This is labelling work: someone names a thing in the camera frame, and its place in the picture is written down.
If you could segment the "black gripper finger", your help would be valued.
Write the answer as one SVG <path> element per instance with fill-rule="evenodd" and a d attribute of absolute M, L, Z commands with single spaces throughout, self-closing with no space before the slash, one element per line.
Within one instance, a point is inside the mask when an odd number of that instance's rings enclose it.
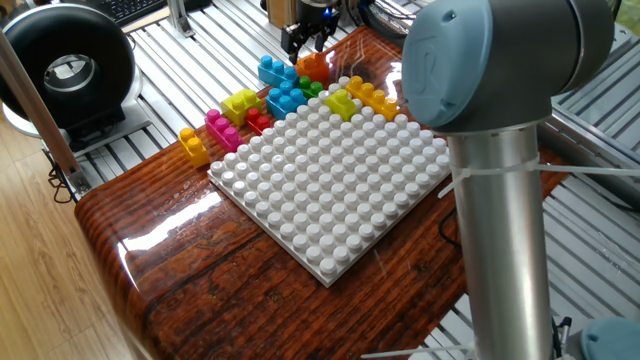
<path fill-rule="evenodd" d="M 315 50 L 317 52 L 323 52 L 325 42 L 329 37 L 333 36 L 334 33 L 335 28 L 332 27 L 318 28 L 318 32 L 315 35 Z"/>
<path fill-rule="evenodd" d="M 281 32 L 281 47 L 288 54 L 289 61 L 296 64 L 299 51 L 306 43 L 306 27 L 299 23 L 285 25 Z"/>

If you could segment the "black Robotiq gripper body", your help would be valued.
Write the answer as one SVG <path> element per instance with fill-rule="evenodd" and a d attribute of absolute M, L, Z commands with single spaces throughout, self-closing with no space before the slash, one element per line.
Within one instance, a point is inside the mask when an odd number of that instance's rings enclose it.
<path fill-rule="evenodd" d="M 333 35 L 340 18 L 340 0 L 299 0 L 298 23 L 305 36 Z"/>

